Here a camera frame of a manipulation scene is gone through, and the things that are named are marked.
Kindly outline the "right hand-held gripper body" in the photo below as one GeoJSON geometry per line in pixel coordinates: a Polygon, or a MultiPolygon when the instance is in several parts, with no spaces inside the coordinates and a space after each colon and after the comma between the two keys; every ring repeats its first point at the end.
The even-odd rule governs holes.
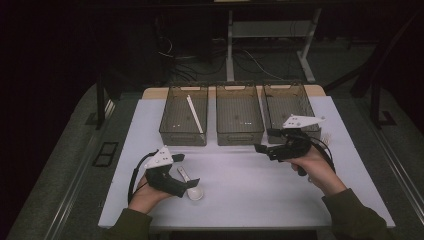
{"type": "Polygon", "coordinates": [[[285,139],[282,145],[268,147],[270,160],[282,162],[284,160],[304,156],[312,146],[312,139],[302,131],[304,127],[321,123],[324,117],[311,117],[291,114],[283,123],[281,139],[285,139]]]}

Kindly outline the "white plastic spoon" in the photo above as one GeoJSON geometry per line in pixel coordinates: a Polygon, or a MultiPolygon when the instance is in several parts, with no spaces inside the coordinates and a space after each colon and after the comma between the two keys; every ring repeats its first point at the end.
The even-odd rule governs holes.
{"type": "MultiPolygon", "coordinates": [[[[177,170],[185,182],[190,181],[190,177],[185,172],[185,169],[182,166],[178,167],[177,170]]],[[[188,198],[192,201],[198,201],[204,196],[203,189],[199,185],[197,185],[196,187],[187,189],[186,192],[187,192],[188,198]]]]}

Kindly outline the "white metal desk frame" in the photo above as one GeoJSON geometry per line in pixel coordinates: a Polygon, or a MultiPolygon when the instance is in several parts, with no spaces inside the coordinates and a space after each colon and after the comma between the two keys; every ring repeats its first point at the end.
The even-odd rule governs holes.
{"type": "Polygon", "coordinates": [[[308,53],[314,39],[322,9],[314,10],[310,20],[264,20],[264,21],[235,21],[234,12],[228,12],[227,25],[227,53],[226,77],[228,81],[235,80],[233,61],[233,40],[241,38],[303,38],[305,40],[301,50],[296,52],[306,80],[309,83],[316,81],[310,64],[308,53]]]}

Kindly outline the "translucent grey storage bin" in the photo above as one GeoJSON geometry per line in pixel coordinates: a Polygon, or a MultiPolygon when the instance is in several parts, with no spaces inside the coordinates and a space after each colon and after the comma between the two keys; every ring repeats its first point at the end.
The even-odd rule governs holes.
{"type": "Polygon", "coordinates": [[[216,87],[216,132],[220,146],[261,143],[264,125],[254,84],[216,87]]]}
{"type": "MultiPolygon", "coordinates": [[[[293,115],[315,117],[305,87],[302,84],[263,85],[262,108],[265,121],[266,135],[269,128],[281,129],[287,118],[293,115]]],[[[302,129],[308,136],[321,138],[321,127],[318,124],[302,129]]],[[[269,144],[282,144],[285,139],[268,136],[269,144]]]]}
{"type": "Polygon", "coordinates": [[[206,146],[207,86],[171,86],[159,127],[168,146],[206,146]]]}

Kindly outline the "person's left hand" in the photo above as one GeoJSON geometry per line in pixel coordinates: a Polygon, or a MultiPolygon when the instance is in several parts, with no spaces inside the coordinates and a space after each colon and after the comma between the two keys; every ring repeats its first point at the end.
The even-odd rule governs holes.
{"type": "Polygon", "coordinates": [[[162,200],[171,195],[151,187],[145,176],[138,183],[137,191],[133,194],[128,208],[143,214],[148,214],[162,200]]]}

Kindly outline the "black metal stand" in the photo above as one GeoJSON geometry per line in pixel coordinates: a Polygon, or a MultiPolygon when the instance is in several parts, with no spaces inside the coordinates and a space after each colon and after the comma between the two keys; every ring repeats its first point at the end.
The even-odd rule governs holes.
{"type": "Polygon", "coordinates": [[[380,94],[381,83],[374,81],[371,84],[370,118],[377,129],[381,129],[383,126],[394,126],[396,124],[388,111],[380,110],[380,94]]]}
{"type": "Polygon", "coordinates": [[[99,130],[106,120],[107,101],[114,98],[113,84],[111,77],[106,73],[100,73],[96,78],[96,99],[97,99],[97,123],[99,130]]]}

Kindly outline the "person's right hand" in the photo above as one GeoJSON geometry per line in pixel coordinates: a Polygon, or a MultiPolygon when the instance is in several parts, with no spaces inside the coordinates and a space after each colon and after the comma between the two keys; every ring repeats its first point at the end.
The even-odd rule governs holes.
{"type": "Polygon", "coordinates": [[[288,162],[291,164],[294,171],[303,168],[309,175],[311,182],[318,187],[326,197],[338,194],[347,189],[345,184],[315,147],[312,147],[305,156],[288,159],[288,162]]]}

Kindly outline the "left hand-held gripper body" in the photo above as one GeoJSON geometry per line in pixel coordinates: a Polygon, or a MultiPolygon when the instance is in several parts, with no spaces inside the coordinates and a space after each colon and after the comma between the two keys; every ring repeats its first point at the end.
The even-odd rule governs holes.
{"type": "Polygon", "coordinates": [[[165,193],[182,197],[187,189],[186,183],[174,179],[169,171],[175,163],[167,146],[163,146],[153,157],[143,164],[148,184],[165,193]]]}

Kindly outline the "white table mat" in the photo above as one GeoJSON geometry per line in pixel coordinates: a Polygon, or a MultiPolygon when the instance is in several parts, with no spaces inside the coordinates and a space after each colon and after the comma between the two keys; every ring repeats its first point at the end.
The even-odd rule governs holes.
{"type": "MultiPolygon", "coordinates": [[[[316,115],[324,117],[322,130],[329,134],[337,175],[361,202],[394,221],[370,178],[346,127],[330,97],[310,100],[316,115]]],[[[99,226],[115,224],[127,205],[127,192],[134,168],[147,153],[162,147],[159,124],[165,102],[138,102],[123,150],[99,219],[99,226]]],[[[208,114],[204,147],[171,147],[182,153],[181,167],[198,180],[203,197],[192,201],[172,197],[162,201],[151,215],[155,230],[189,229],[315,229],[331,219],[321,192],[287,163],[271,161],[251,146],[220,146],[216,142],[215,114],[208,114]]]]}

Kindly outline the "aluminium rail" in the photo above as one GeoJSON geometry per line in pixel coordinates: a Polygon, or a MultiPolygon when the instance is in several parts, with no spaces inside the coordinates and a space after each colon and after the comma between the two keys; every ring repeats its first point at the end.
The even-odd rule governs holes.
{"type": "MultiPolygon", "coordinates": [[[[114,103],[108,100],[106,119],[113,109],[114,103]]],[[[72,212],[102,138],[102,127],[97,130],[96,123],[97,103],[79,103],[45,167],[55,203],[49,202],[54,210],[43,240],[58,240],[72,212]]]]}
{"type": "Polygon", "coordinates": [[[424,222],[424,136],[408,119],[393,119],[388,111],[369,120],[378,146],[414,212],[424,222]]]}

